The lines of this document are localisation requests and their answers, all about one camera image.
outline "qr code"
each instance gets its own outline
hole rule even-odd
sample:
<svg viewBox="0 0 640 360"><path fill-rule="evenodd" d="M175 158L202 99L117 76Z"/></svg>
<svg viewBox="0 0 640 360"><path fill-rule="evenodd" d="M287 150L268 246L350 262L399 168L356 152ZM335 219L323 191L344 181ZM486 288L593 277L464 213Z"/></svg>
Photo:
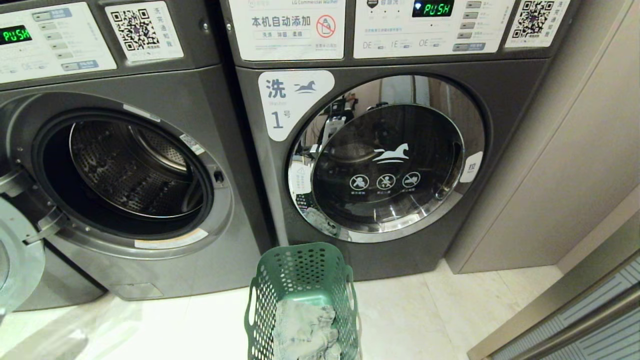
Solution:
<svg viewBox="0 0 640 360"><path fill-rule="evenodd" d="M535 38L545 27L555 1L530 0L522 5L513 38Z"/></svg>
<svg viewBox="0 0 640 360"><path fill-rule="evenodd" d="M112 12L111 18L128 51L160 48L160 39L147 9Z"/></svg>

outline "laundry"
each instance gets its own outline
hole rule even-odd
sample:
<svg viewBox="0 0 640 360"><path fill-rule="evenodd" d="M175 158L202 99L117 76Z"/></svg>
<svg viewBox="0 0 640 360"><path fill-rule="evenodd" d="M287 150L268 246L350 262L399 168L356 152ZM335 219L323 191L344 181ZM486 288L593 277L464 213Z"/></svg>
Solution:
<svg viewBox="0 0 640 360"><path fill-rule="evenodd" d="M338 330L332 329L333 306L292 300L276 306L273 360L340 360Z"/></svg>

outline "green laundry basket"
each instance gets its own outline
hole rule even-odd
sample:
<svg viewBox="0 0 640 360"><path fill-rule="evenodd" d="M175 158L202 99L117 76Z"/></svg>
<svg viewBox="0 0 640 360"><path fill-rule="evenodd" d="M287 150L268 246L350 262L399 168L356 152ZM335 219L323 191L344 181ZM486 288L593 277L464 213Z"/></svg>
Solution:
<svg viewBox="0 0 640 360"><path fill-rule="evenodd" d="M256 276L251 281L249 304L244 314L249 360L272 359L271 332L276 324L276 304L281 300L333 306L335 320L332 327L339 332L340 359L356 358L358 302L353 287L353 269L344 263L337 247L315 242L277 247L262 255ZM252 302L255 309L253 319L250 319Z"/></svg>

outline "front-load washer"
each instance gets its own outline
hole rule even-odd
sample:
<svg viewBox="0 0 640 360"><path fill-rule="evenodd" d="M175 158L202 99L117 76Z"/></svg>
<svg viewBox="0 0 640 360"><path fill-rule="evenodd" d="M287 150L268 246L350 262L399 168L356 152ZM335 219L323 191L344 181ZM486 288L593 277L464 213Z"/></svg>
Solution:
<svg viewBox="0 0 640 360"><path fill-rule="evenodd" d="M3 198L123 299L246 286L272 240L205 1L0 11Z"/></svg>
<svg viewBox="0 0 640 360"><path fill-rule="evenodd" d="M578 3L224 1L280 243L360 280L434 269Z"/></svg>

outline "prohibition symbol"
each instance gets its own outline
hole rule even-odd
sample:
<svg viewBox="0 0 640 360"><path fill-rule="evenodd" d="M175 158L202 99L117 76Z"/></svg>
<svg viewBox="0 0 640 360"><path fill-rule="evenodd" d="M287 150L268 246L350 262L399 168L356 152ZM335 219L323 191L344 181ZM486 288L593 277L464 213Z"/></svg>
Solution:
<svg viewBox="0 0 640 360"><path fill-rule="evenodd" d="M316 31L323 38L330 38L335 33L335 19L329 15L322 15L316 23Z"/></svg>

